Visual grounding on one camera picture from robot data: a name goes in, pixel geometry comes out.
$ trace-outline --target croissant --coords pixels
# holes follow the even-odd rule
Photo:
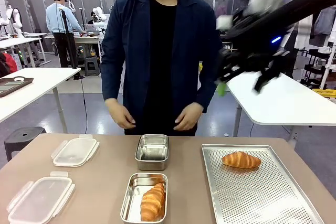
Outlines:
[[[245,152],[234,152],[222,158],[223,164],[237,168],[255,168],[261,164],[257,157],[248,155]]]
[[[140,205],[141,221],[156,221],[164,205],[164,187],[156,184],[142,196]]]

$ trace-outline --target gray floor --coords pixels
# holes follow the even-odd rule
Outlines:
[[[101,94],[85,94],[88,112],[88,133],[122,135],[123,131],[113,122],[104,106]],[[69,133],[85,131],[85,111],[82,94],[60,94]],[[224,97],[218,94],[204,114],[197,130],[198,136],[224,136],[232,134],[236,111],[236,101],[230,93]],[[19,127],[42,126],[48,133],[62,132],[55,99],[46,94],[0,124],[1,142]],[[249,136],[252,122],[242,114],[239,136]],[[335,127],[303,128],[296,152],[315,172],[329,192],[336,197],[336,135]],[[281,126],[254,125],[253,137],[287,138],[288,133]],[[0,167],[7,163],[4,145],[0,143]]]

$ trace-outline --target light blue shirt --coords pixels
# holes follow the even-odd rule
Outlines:
[[[73,28],[79,31],[80,33],[83,32],[72,11],[68,7],[56,3],[49,5],[46,10],[48,30],[51,33],[65,33],[65,26],[60,8],[64,10],[65,15],[67,16],[67,24],[69,32],[72,32]]]

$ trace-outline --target man's right hand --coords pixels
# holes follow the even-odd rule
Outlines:
[[[135,120],[131,114],[123,105],[120,105],[115,98],[106,99],[105,104],[117,125],[123,129],[135,128]]]

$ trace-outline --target blue led light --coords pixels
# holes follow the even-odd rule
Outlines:
[[[277,42],[277,41],[280,40],[280,39],[281,39],[281,36],[279,36],[278,38],[272,40],[272,43],[275,43],[275,42]]]

